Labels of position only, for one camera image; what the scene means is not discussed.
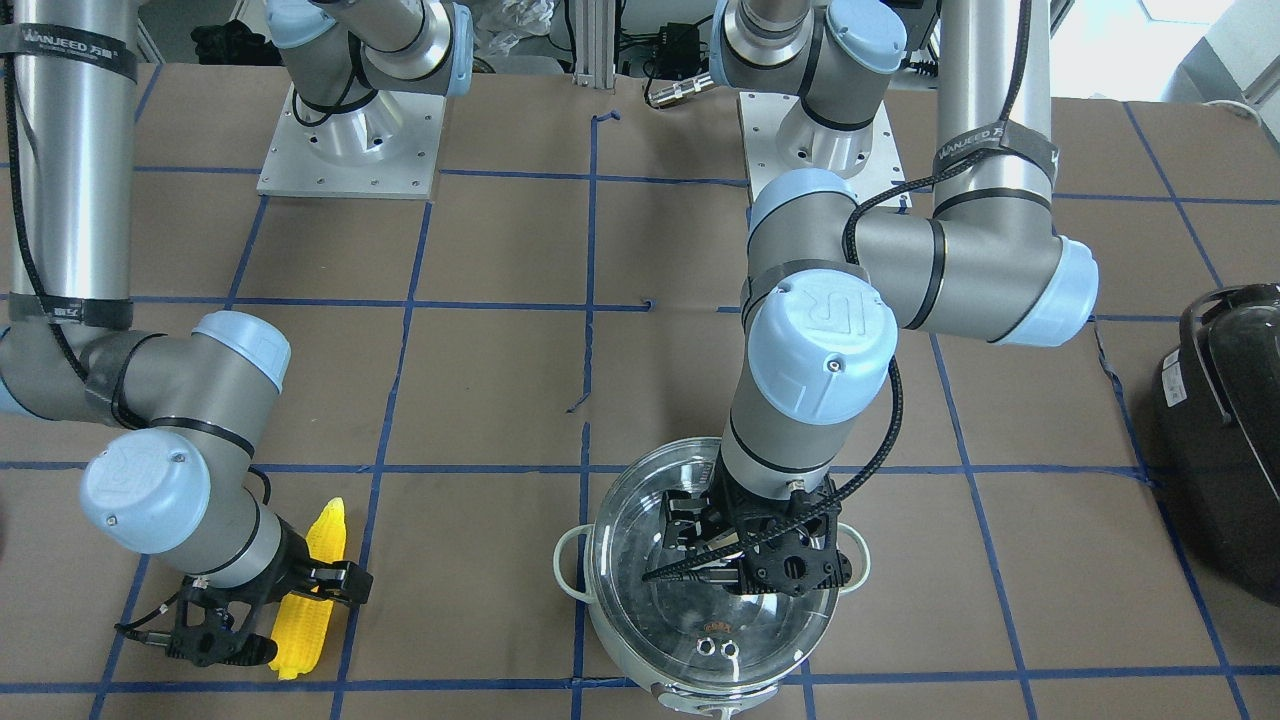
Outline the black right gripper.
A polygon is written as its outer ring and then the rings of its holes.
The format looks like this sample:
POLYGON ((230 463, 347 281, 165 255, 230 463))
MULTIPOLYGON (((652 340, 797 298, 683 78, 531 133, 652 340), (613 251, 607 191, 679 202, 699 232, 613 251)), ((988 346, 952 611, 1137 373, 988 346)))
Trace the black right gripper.
POLYGON ((348 607, 369 602, 374 579, 365 568, 349 560, 321 562, 308 557, 305 538, 284 524, 275 553, 250 580, 197 588, 193 579, 186 578, 165 655, 197 667, 266 665, 276 657, 278 643, 253 632, 260 609, 279 602, 292 591, 348 607))

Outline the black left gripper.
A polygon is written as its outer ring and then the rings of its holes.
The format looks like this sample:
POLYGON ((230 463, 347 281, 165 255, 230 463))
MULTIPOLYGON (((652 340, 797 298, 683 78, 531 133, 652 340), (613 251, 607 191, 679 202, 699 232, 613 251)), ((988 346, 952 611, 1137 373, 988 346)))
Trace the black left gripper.
POLYGON ((782 500, 754 495, 724 470, 705 477, 710 484, 703 492, 662 495, 663 580, 791 597, 850 585, 852 564, 837 547, 841 506, 831 477, 782 500))

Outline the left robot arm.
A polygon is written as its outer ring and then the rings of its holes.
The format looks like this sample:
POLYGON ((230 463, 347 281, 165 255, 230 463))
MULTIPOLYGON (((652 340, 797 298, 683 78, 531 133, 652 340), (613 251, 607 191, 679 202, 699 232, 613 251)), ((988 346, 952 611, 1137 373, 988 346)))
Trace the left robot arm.
POLYGON ((867 196, 787 170, 754 200, 745 354, 710 484, 671 491, 646 583, 803 596, 849 583, 841 503, 902 424, 900 331, 1056 347, 1094 309, 1091 250, 1056 234, 1050 4, 941 1, 931 172, 867 196))

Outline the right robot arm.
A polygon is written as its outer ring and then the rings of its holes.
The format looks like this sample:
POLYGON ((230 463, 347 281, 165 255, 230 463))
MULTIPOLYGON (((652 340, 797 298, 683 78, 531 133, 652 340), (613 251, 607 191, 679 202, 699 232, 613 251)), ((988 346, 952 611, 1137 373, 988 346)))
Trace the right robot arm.
POLYGON ((118 427, 79 503, 118 544, 183 575, 163 612, 116 634, 198 667, 310 670, 289 620, 369 601, 372 577, 244 487, 291 360, 274 325, 207 314, 187 336, 136 331, 131 300, 136 1, 5 1, 3 101, 14 217, 3 411, 118 427))

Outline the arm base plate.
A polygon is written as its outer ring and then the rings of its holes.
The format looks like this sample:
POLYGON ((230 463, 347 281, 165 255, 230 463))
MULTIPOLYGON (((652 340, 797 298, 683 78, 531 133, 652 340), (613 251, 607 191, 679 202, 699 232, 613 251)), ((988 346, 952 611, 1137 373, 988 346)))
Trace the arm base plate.
POLYGON ((381 91, 369 105, 316 124, 285 96, 257 191, 301 199, 429 200, 445 97, 381 91))
POLYGON ((858 199, 906 182, 884 102, 854 131, 813 120, 795 95, 742 91, 739 114, 751 200, 778 176, 809 167, 840 176, 858 199))

